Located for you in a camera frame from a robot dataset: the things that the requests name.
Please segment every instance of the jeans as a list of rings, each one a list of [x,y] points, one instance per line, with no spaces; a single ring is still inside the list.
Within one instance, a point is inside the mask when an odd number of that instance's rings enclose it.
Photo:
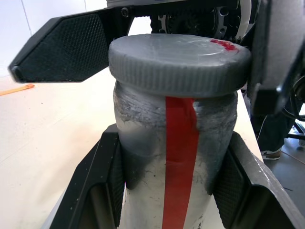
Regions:
[[[297,109],[300,112],[302,102],[296,100]],[[286,110],[292,113],[290,101],[288,100]],[[276,151],[284,145],[284,139],[293,127],[295,120],[286,117],[283,113],[267,116],[251,116],[251,123],[257,136],[257,143],[261,151]]]

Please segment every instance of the white cable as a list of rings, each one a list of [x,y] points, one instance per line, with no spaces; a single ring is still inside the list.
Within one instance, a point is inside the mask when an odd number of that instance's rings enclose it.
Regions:
[[[262,131],[262,128],[263,128],[263,126],[264,126],[264,123],[265,123],[266,118],[267,118],[267,115],[266,115],[266,117],[265,117],[265,118],[264,118],[264,120],[263,120],[263,123],[262,123],[261,129],[259,130],[259,133],[258,133],[258,136],[257,136],[256,141],[258,141],[258,138],[259,138],[259,136],[261,135],[261,131]]]
[[[240,0],[241,18],[236,38],[243,38],[249,26],[251,16],[251,0]]]

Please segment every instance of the screw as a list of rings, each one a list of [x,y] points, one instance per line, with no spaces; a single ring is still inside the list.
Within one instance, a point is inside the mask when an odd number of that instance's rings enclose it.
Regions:
[[[220,15],[221,15],[221,16],[227,16],[228,14],[229,14],[228,8],[222,7],[222,8],[220,9]]]
[[[129,10],[126,7],[124,7],[124,8],[121,9],[121,14],[122,14],[123,17],[128,18],[129,17]]]

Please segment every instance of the gray canister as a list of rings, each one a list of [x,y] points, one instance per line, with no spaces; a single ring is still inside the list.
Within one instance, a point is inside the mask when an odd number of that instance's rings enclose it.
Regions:
[[[244,47],[192,35],[111,43],[127,187],[120,228],[201,228],[250,59]]]

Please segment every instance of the orange pencil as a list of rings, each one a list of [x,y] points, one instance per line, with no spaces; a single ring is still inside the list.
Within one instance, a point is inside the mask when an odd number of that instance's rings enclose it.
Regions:
[[[10,89],[10,90],[7,90],[7,91],[3,91],[3,92],[0,92],[0,96],[10,94],[10,93],[14,93],[14,92],[23,91],[23,90],[26,90],[26,89],[30,89],[30,88],[33,88],[34,86],[35,85],[33,85],[33,84],[27,84],[23,87],[18,87],[18,88]]]

